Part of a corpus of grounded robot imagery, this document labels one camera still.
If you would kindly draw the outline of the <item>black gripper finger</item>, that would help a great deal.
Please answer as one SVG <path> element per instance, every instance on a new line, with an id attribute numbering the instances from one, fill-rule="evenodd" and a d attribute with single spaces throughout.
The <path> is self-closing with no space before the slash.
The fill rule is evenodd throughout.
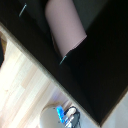
<path id="1" fill-rule="evenodd" d="M 3 55 L 2 42 L 0 38 L 0 66 L 2 65 L 3 61 L 4 61 L 4 55 Z"/>

